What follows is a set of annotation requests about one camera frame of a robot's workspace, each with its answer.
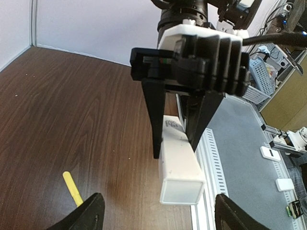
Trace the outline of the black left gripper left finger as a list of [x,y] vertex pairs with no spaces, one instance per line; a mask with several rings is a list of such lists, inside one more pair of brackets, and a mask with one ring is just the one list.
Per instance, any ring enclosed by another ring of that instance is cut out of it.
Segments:
[[101,193],[94,193],[79,207],[48,230],[102,230],[105,201]]

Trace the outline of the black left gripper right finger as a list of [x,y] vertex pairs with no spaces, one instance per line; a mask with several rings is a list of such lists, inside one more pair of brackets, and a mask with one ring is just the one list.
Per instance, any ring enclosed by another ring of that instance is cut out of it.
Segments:
[[215,198],[215,226],[217,230],[268,230],[224,194]]

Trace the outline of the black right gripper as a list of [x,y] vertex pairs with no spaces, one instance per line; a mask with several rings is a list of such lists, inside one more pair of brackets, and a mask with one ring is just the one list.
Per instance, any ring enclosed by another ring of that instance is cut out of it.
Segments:
[[186,134],[195,151],[224,98],[220,93],[243,96],[250,85],[249,55],[242,46],[236,34],[179,24],[164,31],[156,49],[132,49],[131,76],[142,81],[154,159],[162,143],[165,87],[182,94],[214,91],[188,98]]

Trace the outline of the white remote control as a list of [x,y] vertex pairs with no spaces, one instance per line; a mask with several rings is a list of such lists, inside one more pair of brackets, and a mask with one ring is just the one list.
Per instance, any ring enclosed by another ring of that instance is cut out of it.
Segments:
[[164,205],[196,205],[204,191],[205,174],[177,116],[163,117],[159,179]]

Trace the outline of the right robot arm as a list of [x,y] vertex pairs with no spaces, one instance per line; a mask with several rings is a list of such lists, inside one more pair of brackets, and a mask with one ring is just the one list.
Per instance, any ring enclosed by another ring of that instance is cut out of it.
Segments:
[[131,77],[142,85],[152,126],[153,157],[162,146],[167,93],[183,98],[186,135],[193,149],[226,94],[243,96],[249,55],[238,32],[253,21],[253,0],[155,0],[161,10],[157,48],[133,48]]

